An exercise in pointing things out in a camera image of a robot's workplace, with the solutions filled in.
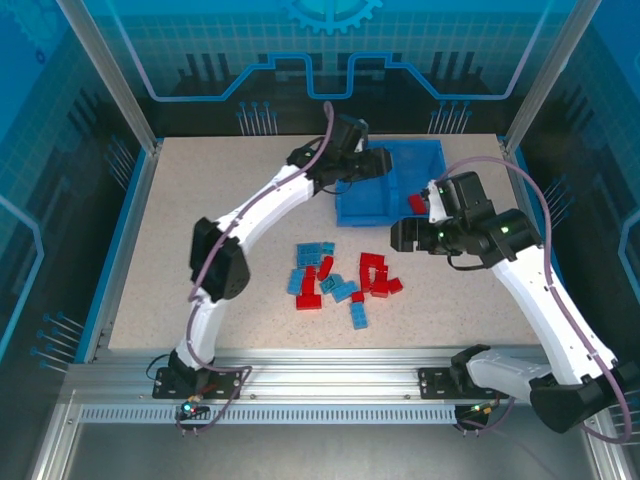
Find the blue two-compartment plastic bin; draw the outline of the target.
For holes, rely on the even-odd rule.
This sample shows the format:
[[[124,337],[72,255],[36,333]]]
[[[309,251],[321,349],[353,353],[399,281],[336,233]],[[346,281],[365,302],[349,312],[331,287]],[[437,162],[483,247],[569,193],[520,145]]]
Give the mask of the blue two-compartment plastic bin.
[[[386,149],[393,168],[382,177],[336,185],[339,227],[386,227],[411,216],[409,197],[422,193],[446,169],[438,140],[371,140],[369,146]]]

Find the connector with green light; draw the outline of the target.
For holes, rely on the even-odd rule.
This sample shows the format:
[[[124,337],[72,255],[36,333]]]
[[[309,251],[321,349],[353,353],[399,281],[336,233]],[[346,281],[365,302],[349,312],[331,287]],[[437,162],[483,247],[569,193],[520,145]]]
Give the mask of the connector with green light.
[[[465,419],[475,416],[489,416],[500,404],[499,399],[493,399],[473,405],[460,405],[457,406],[455,410],[456,418]]]
[[[210,411],[210,408],[202,404],[202,394],[188,397],[177,409],[176,420],[179,422],[192,420]]]

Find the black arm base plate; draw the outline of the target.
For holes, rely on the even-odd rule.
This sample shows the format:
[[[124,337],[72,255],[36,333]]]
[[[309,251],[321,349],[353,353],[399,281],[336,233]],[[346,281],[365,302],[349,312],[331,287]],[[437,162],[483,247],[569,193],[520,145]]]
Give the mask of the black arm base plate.
[[[199,396],[206,400],[228,400],[239,387],[244,371],[214,372],[199,370],[195,382],[189,383],[169,367],[156,372],[152,391],[154,399],[186,400]]]
[[[448,368],[421,368],[417,375],[422,400],[508,399],[506,394],[490,388],[459,387]]]

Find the aluminium front rail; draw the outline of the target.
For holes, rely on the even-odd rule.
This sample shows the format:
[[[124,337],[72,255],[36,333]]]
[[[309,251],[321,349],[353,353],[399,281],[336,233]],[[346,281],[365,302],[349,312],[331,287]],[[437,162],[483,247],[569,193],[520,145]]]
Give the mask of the aluminium front rail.
[[[250,366],[242,404],[401,404],[420,400],[417,371],[447,367],[453,348],[221,349],[220,367]],[[59,401],[150,403],[145,369],[159,350],[97,351],[91,363],[67,370]]]

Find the aluminium frame post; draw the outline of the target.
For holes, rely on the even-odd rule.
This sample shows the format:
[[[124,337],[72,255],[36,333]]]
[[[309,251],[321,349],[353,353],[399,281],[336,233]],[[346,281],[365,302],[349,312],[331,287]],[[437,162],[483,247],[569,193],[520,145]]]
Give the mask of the aluminium frame post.
[[[504,157],[515,163],[516,150],[591,23],[602,0],[576,0],[505,136]]]
[[[147,154],[155,154],[158,148],[156,136],[84,2],[82,0],[56,0],[56,3],[136,140]]]

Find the aluminium lower frame bar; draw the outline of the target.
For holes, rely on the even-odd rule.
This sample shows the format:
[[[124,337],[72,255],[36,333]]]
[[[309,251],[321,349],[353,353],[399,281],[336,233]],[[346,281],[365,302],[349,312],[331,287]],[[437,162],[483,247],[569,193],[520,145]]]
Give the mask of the aluminium lower frame bar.
[[[589,419],[587,425],[596,433],[614,436],[621,432],[616,418],[601,412]],[[603,442],[583,433],[590,469],[594,480],[640,480],[640,426],[625,444]]]
[[[78,433],[82,404],[75,392],[56,402],[29,480],[65,480]]]

